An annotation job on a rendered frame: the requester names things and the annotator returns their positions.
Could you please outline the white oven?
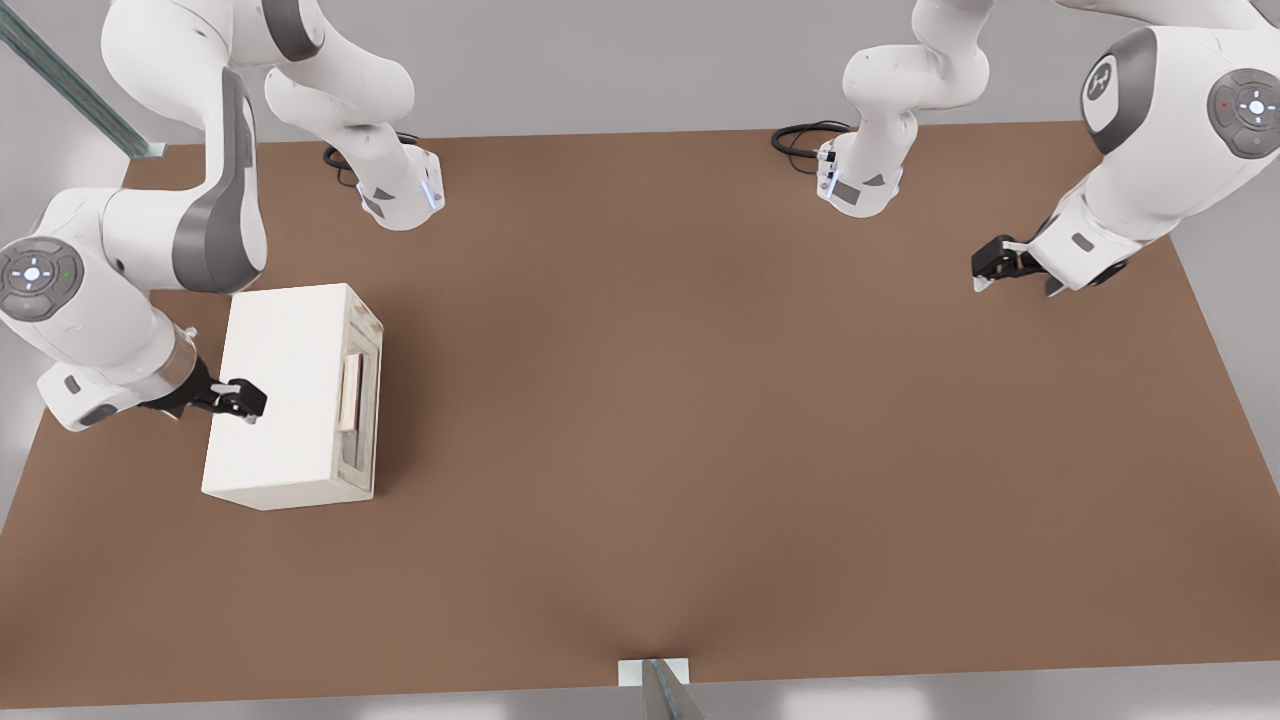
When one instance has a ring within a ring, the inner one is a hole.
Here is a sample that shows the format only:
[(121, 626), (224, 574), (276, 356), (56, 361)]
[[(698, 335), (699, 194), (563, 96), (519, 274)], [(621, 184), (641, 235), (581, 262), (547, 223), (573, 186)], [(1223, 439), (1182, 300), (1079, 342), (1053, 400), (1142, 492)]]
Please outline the white oven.
[[(375, 492), (384, 327), (346, 283), (238, 293), (221, 356), (225, 379), (266, 396), (253, 424), (216, 415), (205, 495), (260, 511), (370, 500)], [(337, 432), (342, 363), (364, 360), (358, 430)]]

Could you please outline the silver frame post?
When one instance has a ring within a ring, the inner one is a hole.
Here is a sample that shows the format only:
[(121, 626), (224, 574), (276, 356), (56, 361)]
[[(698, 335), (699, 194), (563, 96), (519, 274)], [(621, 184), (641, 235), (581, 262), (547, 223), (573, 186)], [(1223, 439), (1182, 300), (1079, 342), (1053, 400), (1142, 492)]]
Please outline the silver frame post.
[(128, 158), (165, 156), (165, 143), (150, 142), (136, 131), (5, 0), (0, 0), (0, 41)]
[(689, 659), (623, 659), (618, 685), (639, 687), (644, 720), (707, 720), (690, 694)]

